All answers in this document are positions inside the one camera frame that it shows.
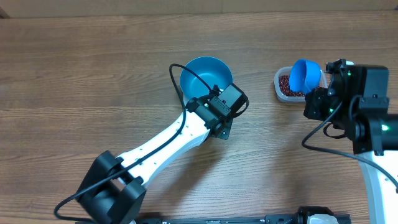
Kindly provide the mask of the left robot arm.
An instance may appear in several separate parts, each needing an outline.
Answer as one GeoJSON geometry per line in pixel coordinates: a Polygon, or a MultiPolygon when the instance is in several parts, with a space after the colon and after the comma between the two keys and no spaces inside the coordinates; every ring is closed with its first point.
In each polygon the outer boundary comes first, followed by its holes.
{"type": "Polygon", "coordinates": [[[149,183],[184,152],[209,137],[228,137],[234,118],[248,107],[235,84],[210,91],[183,104],[183,113],[168,128],[118,157],[109,151],[92,163],[76,198],[93,223],[133,223],[149,183]]]}

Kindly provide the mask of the blue plastic measuring scoop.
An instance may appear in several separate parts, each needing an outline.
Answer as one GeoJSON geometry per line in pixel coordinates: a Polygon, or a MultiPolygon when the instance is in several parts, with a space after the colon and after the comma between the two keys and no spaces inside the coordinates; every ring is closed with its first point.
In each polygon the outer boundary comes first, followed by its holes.
{"type": "Polygon", "coordinates": [[[313,61],[300,59],[290,71],[289,87],[291,91],[306,95],[318,86],[320,79],[320,66],[313,61]]]}

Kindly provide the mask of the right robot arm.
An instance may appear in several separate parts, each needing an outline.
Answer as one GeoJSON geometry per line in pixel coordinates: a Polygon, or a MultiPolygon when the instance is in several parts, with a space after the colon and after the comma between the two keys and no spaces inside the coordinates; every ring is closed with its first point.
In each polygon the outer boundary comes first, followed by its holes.
{"type": "Polygon", "coordinates": [[[371,223],[397,223],[397,115],[388,112],[389,70],[381,65],[329,62],[328,88],[305,96],[304,116],[331,124],[353,143],[353,153],[302,146],[355,159],[366,186],[371,223]]]}

